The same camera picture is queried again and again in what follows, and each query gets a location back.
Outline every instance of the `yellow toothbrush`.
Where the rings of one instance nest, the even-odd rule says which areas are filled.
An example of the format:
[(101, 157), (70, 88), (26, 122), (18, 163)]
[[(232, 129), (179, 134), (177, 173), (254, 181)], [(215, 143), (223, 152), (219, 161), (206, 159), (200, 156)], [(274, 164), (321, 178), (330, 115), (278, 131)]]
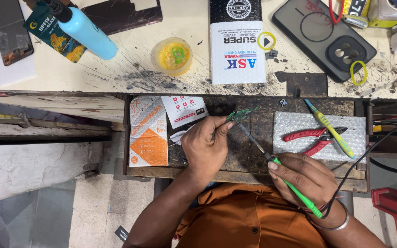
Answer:
[(344, 151), (344, 153), (349, 156), (350, 158), (355, 158), (355, 155), (353, 154), (352, 150), (350, 149), (349, 145), (345, 143), (345, 141), (341, 138), (341, 136), (335, 131), (335, 129), (330, 125), (330, 122), (327, 120), (327, 118), (323, 115), (323, 113), (319, 112), (310, 102), (309, 100), (304, 100), (306, 104), (310, 107), (310, 109), (313, 112), (313, 115), (323, 123), (323, 125), (328, 129), (330, 134), (335, 138), (336, 142), (339, 144), (341, 149)]

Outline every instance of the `light blue water bottle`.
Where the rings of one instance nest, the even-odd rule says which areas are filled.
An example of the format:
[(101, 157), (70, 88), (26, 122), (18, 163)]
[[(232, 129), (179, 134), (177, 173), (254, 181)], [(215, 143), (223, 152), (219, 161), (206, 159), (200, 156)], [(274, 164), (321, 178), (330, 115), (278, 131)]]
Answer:
[(59, 27), (101, 59), (112, 59), (116, 44), (108, 38), (82, 11), (65, 6), (59, 0), (44, 0), (50, 13), (58, 19)]

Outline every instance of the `hand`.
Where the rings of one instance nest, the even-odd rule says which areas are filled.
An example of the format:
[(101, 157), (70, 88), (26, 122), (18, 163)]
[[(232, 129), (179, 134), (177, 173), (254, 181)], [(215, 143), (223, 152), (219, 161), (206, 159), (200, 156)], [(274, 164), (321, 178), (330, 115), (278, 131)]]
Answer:
[(334, 173), (326, 165), (310, 156), (298, 153), (282, 153), (276, 157), (281, 165), (269, 162), (269, 174), (284, 199), (297, 206), (306, 207), (283, 179), (293, 184), (317, 207), (332, 199), (338, 184)]
[(234, 122), (227, 116), (208, 116), (186, 132), (180, 142), (188, 159), (187, 169), (209, 183), (224, 164), (228, 154), (226, 135)]

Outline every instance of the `phone screen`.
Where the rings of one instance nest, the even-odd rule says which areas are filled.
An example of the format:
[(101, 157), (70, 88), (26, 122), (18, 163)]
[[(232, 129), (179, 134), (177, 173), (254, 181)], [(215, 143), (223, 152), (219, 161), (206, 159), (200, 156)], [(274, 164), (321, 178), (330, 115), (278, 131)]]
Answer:
[(0, 51), (5, 66), (33, 53), (18, 0), (0, 0)]

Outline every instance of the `green circuit board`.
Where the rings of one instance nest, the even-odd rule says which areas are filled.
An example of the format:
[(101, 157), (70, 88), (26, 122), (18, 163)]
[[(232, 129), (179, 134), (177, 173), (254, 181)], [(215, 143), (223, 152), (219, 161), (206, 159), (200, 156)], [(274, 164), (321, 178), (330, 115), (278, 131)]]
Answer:
[(228, 116), (228, 118), (226, 118), (225, 123), (228, 121), (236, 121), (236, 122), (243, 121), (246, 118), (248, 118), (257, 109), (258, 107), (250, 108), (246, 110), (240, 110), (240, 111), (235, 110)]

